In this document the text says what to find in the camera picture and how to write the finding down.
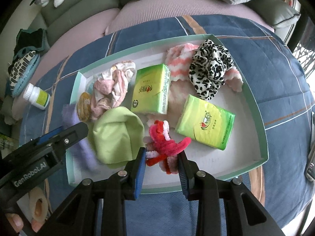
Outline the left hand with black glove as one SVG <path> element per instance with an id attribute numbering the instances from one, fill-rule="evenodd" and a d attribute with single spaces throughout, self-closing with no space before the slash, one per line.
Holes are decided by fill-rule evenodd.
<path id="1" fill-rule="evenodd" d="M 12 228 L 16 231 L 16 233 L 19 233 L 23 229 L 24 222 L 22 221 L 22 218 L 18 214 L 7 213 L 5 216 L 7 217 L 7 220 L 11 224 Z M 34 232 L 38 232 L 40 228 L 44 225 L 44 223 L 45 221 L 43 223 L 40 223 L 32 219 L 31 221 L 32 230 Z"/>

